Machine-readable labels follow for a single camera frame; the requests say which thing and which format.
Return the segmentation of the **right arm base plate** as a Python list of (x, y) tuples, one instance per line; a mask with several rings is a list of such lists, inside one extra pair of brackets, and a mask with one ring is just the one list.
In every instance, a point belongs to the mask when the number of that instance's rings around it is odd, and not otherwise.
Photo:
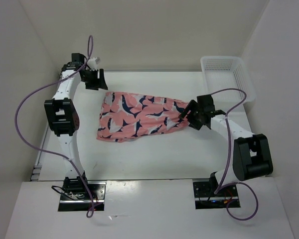
[(229, 204), (229, 208), (240, 208), (238, 191), (235, 186), (222, 189), (214, 194), (209, 179), (193, 180), (193, 193), (195, 208), (199, 209), (223, 209)]

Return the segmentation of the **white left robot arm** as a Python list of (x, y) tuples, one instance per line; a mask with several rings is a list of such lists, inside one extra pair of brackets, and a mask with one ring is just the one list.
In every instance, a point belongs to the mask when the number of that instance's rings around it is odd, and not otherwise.
[(73, 53), (71, 61), (61, 70), (61, 80), (52, 99), (44, 102), (49, 128), (57, 136), (66, 163), (63, 193), (68, 198), (92, 197), (85, 171), (80, 161), (77, 132), (80, 119), (73, 98), (78, 85), (83, 82), (88, 90), (107, 90), (104, 70), (99, 69), (100, 58), (87, 59), (81, 53)]

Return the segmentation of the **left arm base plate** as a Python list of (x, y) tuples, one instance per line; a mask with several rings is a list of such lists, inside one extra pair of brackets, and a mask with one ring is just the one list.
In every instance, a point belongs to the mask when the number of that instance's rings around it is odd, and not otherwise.
[[(89, 189), (94, 201), (94, 211), (103, 211), (105, 206), (105, 181), (88, 182)], [(91, 206), (91, 200), (87, 192), (65, 192), (64, 186), (53, 186), (54, 190), (60, 195), (58, 211), (59, 212), (86, 212)]]

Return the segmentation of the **pink shark print shorts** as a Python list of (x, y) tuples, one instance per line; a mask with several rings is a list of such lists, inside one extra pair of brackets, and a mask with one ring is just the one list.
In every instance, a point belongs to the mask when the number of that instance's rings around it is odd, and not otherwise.
[(188, 103), (126, 92), (107, 92), (99, 115), (97, 139), (118, 142), (168, 134), (189, 126), (179, 116)]

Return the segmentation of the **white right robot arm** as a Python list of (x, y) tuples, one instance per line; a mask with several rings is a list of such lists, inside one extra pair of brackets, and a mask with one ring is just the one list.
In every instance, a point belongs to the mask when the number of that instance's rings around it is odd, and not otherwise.
[(212, 173), (209, 178), (208, 188), (212, 195), (219, 196), (228, 186), (273, 172), (267, 137), (242, 128), (229, 118), (227, 112), (216, 110), (211, 95), (190, 101), (179, 118), (187, 120), (196, 130), (206, 126), (228, 142), (225, 169)]

